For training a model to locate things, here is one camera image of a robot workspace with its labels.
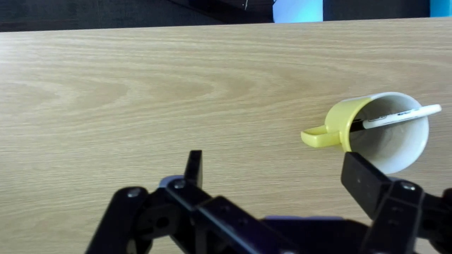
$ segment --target mug handle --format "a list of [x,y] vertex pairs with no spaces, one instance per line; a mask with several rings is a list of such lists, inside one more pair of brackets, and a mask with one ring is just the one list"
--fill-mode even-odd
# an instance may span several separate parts
[[341,144],[339,131],[328,133],[325,126],[301,131],[301,140],[310,147],[331,147]]

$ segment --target white stick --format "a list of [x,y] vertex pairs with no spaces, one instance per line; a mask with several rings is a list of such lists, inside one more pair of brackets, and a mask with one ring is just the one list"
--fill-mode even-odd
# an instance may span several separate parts
[[431,114],[435,114],[441,112],[441,105],[428,105],[420,109],[411,109],[411,110],[406,110],[406,112],[400,112],[400,113],[394,113],[394,114],[387,114],[379,119],[373,119],[373,120],[365,120],[363,121],[363,129],[377,129],[377,127],[383,127],[383,126],[390,126],[390,124],[396,124],[396,123],[403,123],[403,121],[410,121],[414,119],[421,119],[421,117],[427,117]]

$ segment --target wooden table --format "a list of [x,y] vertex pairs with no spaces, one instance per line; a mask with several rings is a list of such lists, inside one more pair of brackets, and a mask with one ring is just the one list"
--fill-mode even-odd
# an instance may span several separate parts
[[[396,177],[452,185],[452,20],[0,34],[0,250],[84,253],[116,189],[153,191],[205,153],[205,189],[264,215],[369,223],[343,153],[300,130],[384,90],[441,103]],[[156,253],[180,253],[170,240]]]

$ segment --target blue object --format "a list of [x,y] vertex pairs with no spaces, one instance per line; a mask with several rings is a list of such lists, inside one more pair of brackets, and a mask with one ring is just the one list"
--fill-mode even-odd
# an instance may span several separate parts
[[321,23],[324,21],[324,0],[276,0],[274,23]]
[[451,17],[452,0],[430,0],[431,17]]

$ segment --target yellow mug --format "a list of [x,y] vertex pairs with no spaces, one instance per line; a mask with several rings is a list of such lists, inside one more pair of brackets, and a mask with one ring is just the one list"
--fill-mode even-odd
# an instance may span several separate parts
[[430,131],[427,117],[356,133],[351,127],[358,119],[370,120],[417,107],[421,107],[420,102],[399,92],[342,100],[328,112],[324,126],[301,131],[301,140],[315,148],[342,145],[343,151],[362,154],[384,174],[399,172],[423,154]]

